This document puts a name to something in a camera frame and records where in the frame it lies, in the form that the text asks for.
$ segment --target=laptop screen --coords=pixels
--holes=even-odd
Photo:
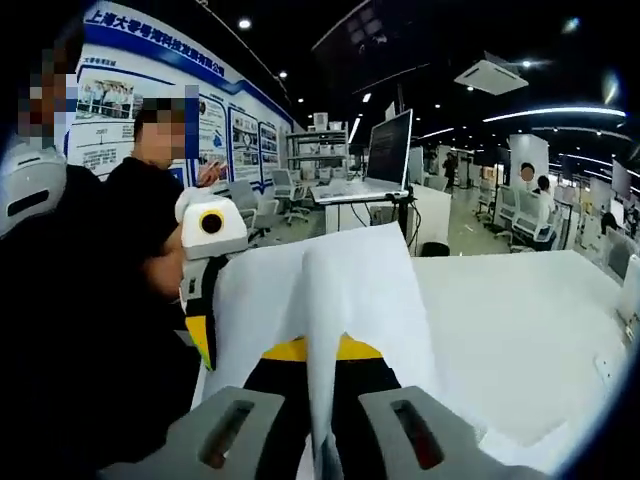
[[[373,127],[367,178],[404,186],[409,155],[412,110]]]

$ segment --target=laptop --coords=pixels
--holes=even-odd
[[[413,110],[382,122],[371,130],[369,164],[363,181],[337,182],[311,188],[316,203],[347,203],[384,200],[387,195],[409,195],[405,182],[409,160],[409,142]]]

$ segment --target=cable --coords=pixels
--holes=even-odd
[[[413,232],[413,235],[411,236],[411,240],[409,241],[409,245],[407,247],[409,251],[411,251],[411,244],[418,236],[418,230],[420,230],[420,225],[422,225],[422,215],[420,215],[420,212],[418,211],[418,207],[416,206],[416,201],[414,200],[410,205],[416,211],[416,214],[418,215],[418,221],[416,222],[416,229]],[[414,253],[418,255],[418,242],[416,242],[416,248],[414,249]]]
[[[367,225],[366,223],[364,223],[364,222],[362,221],[362,219],[360,218],[360,215],[358,215],[358,214],[356,213],[356,209],[355,209],[355,208],[353,208],[353,203],[351,203],[350,205],[351,205],[351,211],[352,211],[352,212],[353,212],[353,214],[356,216],[356,218],[357,218],[358,220],[360,220],[360,223],[362,224],[362,226],[363,226],[363,227],[368,227],[369,225]]]

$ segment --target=black ceiling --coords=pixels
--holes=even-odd
[[[312,51],[362,2],[209,0],[209,8],[246,42],[269,71],[193,0],[120,3],[157,17],[220,55],[303,126],[309,122],[307,116],[317,111],[328,111],[331,118],[350,124],[361,113],[354,143],[368,142],[371,126],[384,120],[384,110],[397,98],[400,83],[405,107],[413,108],[415,117],[420,118],[414,122],[414,136],[455,127],[451,133],[420,143],[435,145],[443,141],[471,149],[481,144],[504,145],[506,137],[518,130],[578,127],[587,130],[533,131],[550,141],[554,154],[574,153],[606,161],[615,154],[617,160],[640,171],[637,153],[633,160],[630,158],[637,152],[640,94],[634,87],[640,85],[640,69],[634,65],[636,22],[629,3],[374,0],[367,7],[381,24],[381,30],[373,36],[376,41],[369,39],[355,49],[337,28]],[[252,21],[250,30],[237,27],[242,17]],[[563,26],[571,18],[579,18],[579,27],[573,33],[563,33]],[[500,96],[469,92],[454,83],[453,79],[479,60],[484,51],[514,64],[524,59],[540,63],[520,68],[529,86]],[[423,66],[358,91],[419,65]],[[282,83],[273,77],[280,70],[289,74]],[[487,117],[540,107],[604,106],[603,82],[610,73],[619,79],[620,89],[607,106],[627,112],[626,119],[548,114],[482,122]],[[372,93],[367,104],[362,103],[365,92]],[[598,136],[598,130],[616,135]]]

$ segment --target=white paper sheet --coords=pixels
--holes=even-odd
[[[440,397],[426,311],[395,223],[248,251],[220,273],[213,303],[218,367],[205,398],[242,387],[274,345],[307,337],[316,459],[330,432],[343,333],[379,350],[402,386]]]

